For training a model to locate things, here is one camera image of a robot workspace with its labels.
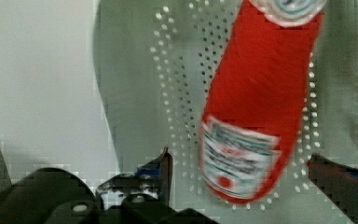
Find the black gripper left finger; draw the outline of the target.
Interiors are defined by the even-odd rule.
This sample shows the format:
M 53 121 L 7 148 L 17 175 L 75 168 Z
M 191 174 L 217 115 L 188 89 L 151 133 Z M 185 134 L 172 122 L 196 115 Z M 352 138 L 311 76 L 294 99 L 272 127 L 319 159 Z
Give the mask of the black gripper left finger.
M 134 173 L 115 175 L 96 190 L 102 207 L 119 206 L 132 194 L 146 194 L 166 205 L 172 185 L 172 155 L 167 147 L 152 161 L 139 166 Z

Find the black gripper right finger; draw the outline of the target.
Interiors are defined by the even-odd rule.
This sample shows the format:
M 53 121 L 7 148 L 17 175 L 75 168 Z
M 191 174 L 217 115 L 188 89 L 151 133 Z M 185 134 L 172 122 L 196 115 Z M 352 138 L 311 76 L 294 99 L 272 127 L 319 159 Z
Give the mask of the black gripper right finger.
M 309 180 L 354 224 L 358 224 L 358 169 L 318 153 L 306 162 Z

